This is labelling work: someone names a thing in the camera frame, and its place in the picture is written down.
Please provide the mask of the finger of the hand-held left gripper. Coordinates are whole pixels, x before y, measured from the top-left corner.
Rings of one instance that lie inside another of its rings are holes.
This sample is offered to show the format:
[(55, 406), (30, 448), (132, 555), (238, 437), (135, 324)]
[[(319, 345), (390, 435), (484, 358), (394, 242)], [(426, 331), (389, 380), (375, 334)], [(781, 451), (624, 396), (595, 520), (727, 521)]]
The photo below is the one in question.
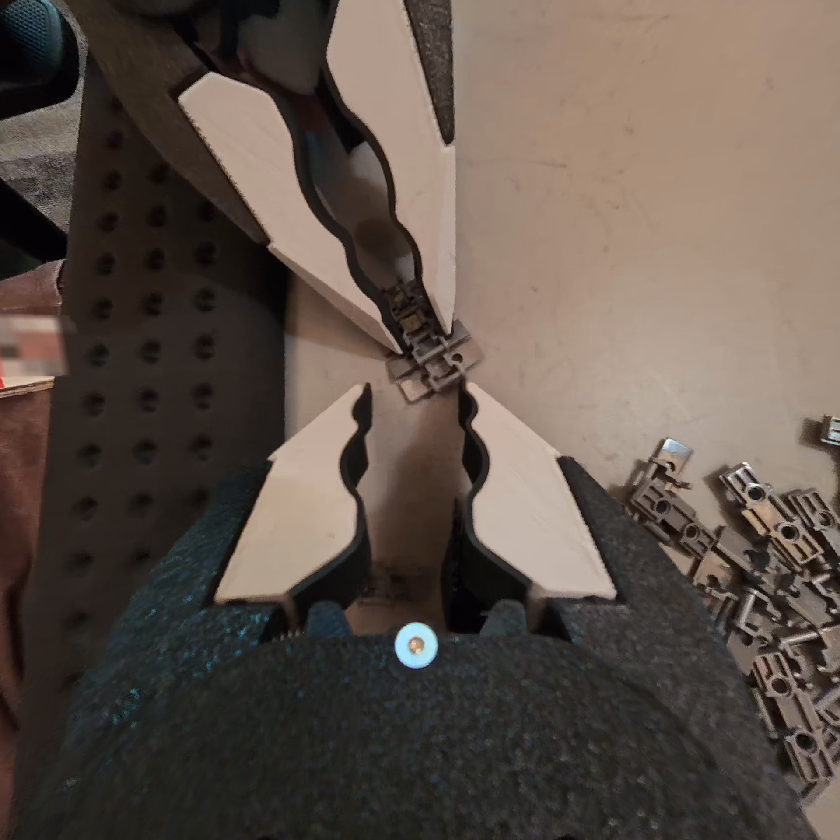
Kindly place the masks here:
[(208, 71), (178, 98), (184, 114), (268, 237), (270, 253), (390, 351), (403, 336), (365, 275), (350, 233), (312, 180), (295, 115), (268, 92)]
[(456, 299), (456, 156), (438, 125), (404, 2), (340, 1), (327, 64), (342, 103), (384, 154), (394, 219), (444, 335)]

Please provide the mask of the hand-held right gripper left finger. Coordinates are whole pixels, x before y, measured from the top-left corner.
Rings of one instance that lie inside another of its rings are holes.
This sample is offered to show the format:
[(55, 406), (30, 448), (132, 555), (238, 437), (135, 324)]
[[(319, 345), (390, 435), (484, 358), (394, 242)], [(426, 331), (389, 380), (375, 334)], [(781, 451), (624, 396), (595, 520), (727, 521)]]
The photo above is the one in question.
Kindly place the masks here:
[(371, 569), (364, 503), (370, 385), (354, 385), (268, 457), (216, 603), (352, 603)]

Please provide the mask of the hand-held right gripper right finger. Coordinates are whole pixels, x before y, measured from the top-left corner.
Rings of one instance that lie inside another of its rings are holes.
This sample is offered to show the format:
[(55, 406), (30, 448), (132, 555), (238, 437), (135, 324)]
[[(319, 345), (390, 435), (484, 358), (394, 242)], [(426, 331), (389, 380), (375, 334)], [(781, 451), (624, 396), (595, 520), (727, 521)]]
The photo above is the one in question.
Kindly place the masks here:
[(469, 479), (461, 570), (481, 603), (613, 601), (616, 587), (561, 468), (561, 455), (474, 383), (458, 394)]

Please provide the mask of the pile of grey track pieces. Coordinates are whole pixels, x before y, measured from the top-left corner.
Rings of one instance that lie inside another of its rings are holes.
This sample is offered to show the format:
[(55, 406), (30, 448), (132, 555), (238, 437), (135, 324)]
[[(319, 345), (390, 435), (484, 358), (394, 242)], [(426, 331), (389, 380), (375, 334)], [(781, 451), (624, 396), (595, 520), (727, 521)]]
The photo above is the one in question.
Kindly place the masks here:
[(625, 510), (686, 561), (783, 772), (810, 805), (838, 782), (838, 510), (813, 487), (778, 492), (742, 462), (717, 479), (748, 531), (711, 528), (687, 497), (693, 455), (661, 439), (636, 462)]

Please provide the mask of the grey desk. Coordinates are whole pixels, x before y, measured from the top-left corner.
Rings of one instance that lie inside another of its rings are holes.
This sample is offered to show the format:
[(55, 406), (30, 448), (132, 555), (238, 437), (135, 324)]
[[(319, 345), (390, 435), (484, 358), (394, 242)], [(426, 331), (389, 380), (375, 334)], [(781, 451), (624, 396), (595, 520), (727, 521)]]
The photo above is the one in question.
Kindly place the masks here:
[(454, 2), (479, 389), (618, 495), (672, 437), (838, 503), (838, 2)]

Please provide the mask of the dark office chair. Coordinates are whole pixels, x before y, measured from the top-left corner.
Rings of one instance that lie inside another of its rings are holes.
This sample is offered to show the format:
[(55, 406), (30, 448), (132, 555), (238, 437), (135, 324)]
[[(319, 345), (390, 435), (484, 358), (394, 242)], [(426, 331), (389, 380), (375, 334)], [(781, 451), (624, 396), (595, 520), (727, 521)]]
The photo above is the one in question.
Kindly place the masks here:
[[(1, 118), (55, 106), (75, 93), (80, 78), (77, 37), (47, 1), (2, 2)], [(66, 257), (67, 234), (1, 181), (2, 240), (45, 264)]]

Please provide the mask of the black perforated foam pad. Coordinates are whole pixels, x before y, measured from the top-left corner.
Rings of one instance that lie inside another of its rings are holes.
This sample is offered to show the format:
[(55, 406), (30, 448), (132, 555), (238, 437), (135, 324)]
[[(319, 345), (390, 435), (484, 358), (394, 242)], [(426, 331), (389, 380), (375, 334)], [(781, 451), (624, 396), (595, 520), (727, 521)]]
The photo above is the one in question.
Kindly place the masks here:
[(165, 163), (89, 59), (38, 553), (20, 603), (12, 827), (81, 678), (217, 484), (284, 433), (284, 269)]

